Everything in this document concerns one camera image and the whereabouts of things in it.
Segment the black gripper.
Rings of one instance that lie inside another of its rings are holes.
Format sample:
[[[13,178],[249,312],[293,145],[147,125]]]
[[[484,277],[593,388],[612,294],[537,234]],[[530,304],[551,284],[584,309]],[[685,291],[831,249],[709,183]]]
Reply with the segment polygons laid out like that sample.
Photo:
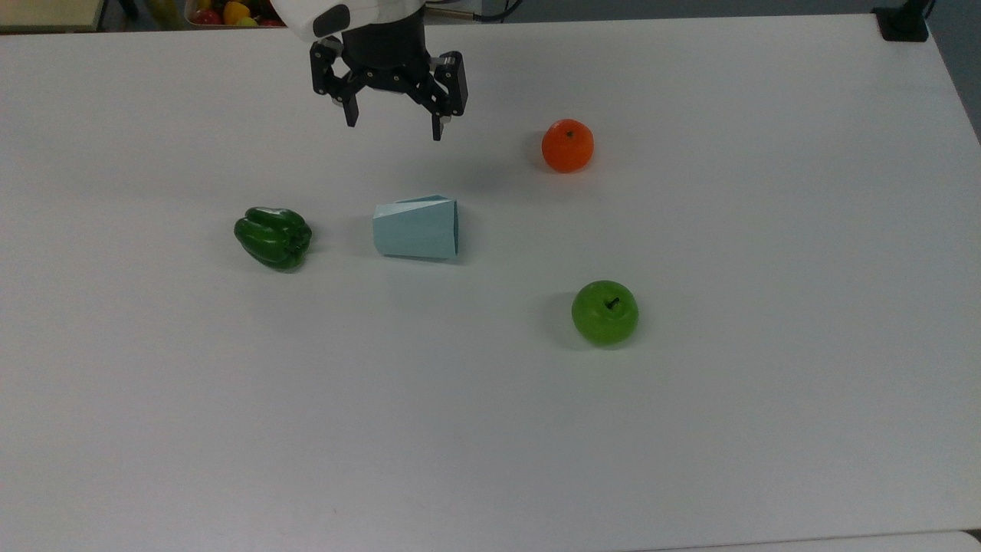
[[[337,61],[346,63],[345,74],[334,72]],[[434,141],[442,139],[446,123],[464,114],[468,102],[464,56],[449,51],[430,58],[423,11],[344,31],[341,41],[315,41],[310,47],[310,67],[313,90],[343,108],[349,128],[359,119],[357,94],[379,78],[386,90],[399,77],[403,94],[430,114]]]

